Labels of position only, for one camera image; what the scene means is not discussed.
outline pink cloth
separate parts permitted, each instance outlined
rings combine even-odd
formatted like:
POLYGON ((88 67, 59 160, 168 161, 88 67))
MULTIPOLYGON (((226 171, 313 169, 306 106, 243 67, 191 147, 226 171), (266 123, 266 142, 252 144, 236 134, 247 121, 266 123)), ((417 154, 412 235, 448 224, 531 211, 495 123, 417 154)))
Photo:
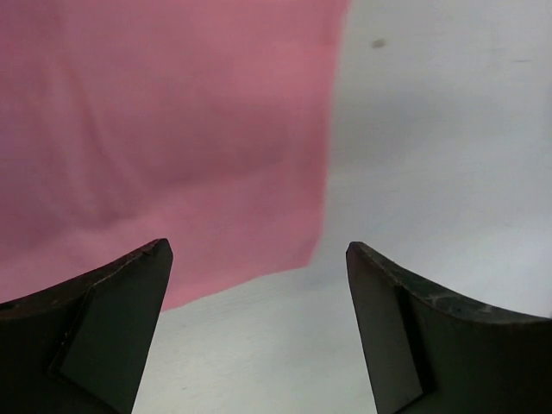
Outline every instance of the pink cloth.
POLYGON ((164 308, 305 265, 347 0, 2 0, 0 303, 166 237, 164 308))

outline pink fabric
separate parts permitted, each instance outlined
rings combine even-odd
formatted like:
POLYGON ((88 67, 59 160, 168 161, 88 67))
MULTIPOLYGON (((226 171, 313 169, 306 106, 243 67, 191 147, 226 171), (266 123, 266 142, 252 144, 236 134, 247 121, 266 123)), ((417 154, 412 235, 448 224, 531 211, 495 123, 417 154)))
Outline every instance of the pink fabric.
POLYGON ((2 0, 0 303, 154 238, 164 308, 305 265, 347 0, 2 0))

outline white surface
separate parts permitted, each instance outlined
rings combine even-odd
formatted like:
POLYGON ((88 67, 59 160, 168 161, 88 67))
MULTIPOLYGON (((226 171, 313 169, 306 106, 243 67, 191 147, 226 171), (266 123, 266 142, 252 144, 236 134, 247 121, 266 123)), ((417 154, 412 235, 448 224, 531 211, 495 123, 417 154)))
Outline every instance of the white surface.
POLYGON ((352 240, 549 315, 550 21, 549 0, 357 0, 315 262, 163 314, 135 413, 375 413, 344 263, 352 240))

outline dark spot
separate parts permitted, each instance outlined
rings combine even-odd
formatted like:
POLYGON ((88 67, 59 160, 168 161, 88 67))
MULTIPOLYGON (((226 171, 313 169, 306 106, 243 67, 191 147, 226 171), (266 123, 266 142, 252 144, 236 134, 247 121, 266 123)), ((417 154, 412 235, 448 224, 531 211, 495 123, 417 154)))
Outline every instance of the dark spot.
POLYGON ((0 304, 0 311, 9 311, 10 309, 14 309, 16 307, 17 307, 17 303, 14 301, 10 301, 4 304, 0 304))
POLYGON ((387 41, 385 39, 378 39, 372 42, 372 49, 381 49, 382 47, 385 47, 387 45, 387 41))

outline black plastic piece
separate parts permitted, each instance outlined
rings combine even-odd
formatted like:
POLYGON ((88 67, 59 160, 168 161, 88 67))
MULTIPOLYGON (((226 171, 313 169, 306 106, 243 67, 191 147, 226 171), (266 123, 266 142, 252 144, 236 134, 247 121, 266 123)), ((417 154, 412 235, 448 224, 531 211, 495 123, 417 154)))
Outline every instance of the black plastic piece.
POLYGON ((0 412, 129 414, 172 262, 168 241, 152 241, 0 304, 0 412))
POLYGON ((462 296, 363 243, 347 263, 379 414, 552 412, 552 320, 462 296))

